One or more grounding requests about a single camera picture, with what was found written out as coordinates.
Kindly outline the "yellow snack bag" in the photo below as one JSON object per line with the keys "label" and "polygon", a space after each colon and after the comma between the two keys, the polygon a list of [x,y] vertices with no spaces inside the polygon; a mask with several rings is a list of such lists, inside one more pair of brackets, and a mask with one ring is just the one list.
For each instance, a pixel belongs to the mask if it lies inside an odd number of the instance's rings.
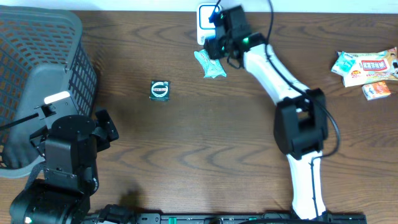
{"label": "yellow snack bag", "polygon": [[340,52],[339,55],[349,60],[349,70],[343,75],[345,87],[397,81],[397,47],[382,52]]}

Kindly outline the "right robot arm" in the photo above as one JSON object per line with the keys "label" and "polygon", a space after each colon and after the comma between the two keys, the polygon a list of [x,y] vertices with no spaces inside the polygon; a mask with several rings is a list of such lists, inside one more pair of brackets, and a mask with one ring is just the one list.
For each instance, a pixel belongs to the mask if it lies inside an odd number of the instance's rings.
{"label": "right robot arm", "polygon": [[237,60],[238,67],[258,80],[276,106],[274,139],[289,162],[294,213],[302,220],[320,219],[326,212],[320,159],[328,137],[323,92],[309,89],[286,69],[268,39],[251,30],[241,6],[215,9],[209,22],[215,26],[215,36],[204,43],[209,57]]}

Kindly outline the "teal snack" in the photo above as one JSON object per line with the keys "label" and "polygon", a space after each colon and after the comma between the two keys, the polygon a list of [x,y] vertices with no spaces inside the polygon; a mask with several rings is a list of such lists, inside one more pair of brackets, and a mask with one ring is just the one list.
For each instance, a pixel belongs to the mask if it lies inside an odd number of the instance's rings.
{"label": "teal snack", "polygon": [[216,78],[218,76],[227,77],[220,61],[218,59],[211,59],[205,49],[194,51],[194,56],[202,66],[205,78]]}

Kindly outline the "teal tissue pack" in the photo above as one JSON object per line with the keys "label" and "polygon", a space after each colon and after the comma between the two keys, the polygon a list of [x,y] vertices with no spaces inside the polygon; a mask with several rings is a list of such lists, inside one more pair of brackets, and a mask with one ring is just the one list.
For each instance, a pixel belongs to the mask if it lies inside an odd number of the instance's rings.
{"label": "teal tissue pack", "polygon": [[331,72],[345,77],[356,64],[356,57],[346,52],[339,52],[335,64],[331,68]]}

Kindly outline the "orange juice carton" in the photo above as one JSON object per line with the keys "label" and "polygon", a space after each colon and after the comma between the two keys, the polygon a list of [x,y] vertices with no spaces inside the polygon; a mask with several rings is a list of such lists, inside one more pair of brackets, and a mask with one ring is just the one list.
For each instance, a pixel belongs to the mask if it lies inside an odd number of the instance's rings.
{"label": "orange juice carton", "polygon": [[362,91],[368,101],[385,98],[391,95],[385,81],[366,84],[362,87]]}

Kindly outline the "black round-label item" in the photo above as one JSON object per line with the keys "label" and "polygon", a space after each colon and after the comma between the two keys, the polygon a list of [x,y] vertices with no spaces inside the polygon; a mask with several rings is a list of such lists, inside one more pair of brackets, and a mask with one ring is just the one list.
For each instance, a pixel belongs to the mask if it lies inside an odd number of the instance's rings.
{"label": "black round-label item", "polygon": [[170,82],[162,80],[152,80],[150,84],[150,100],[169,101]]}

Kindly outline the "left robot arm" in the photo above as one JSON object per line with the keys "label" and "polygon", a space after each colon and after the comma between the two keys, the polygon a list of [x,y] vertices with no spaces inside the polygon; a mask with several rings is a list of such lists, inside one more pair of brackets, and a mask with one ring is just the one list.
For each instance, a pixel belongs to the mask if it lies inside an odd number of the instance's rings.
{"label": "left robot arm", "polygon": [[100,186],[97,153],[119,138],[106,110],[95,116],[62,116],[30,135],[30,143],[44,161],[33,166],[23,191],[12,201],[11,223],[136,222],[135,214],[119,205],[89,213],[90,197]]}

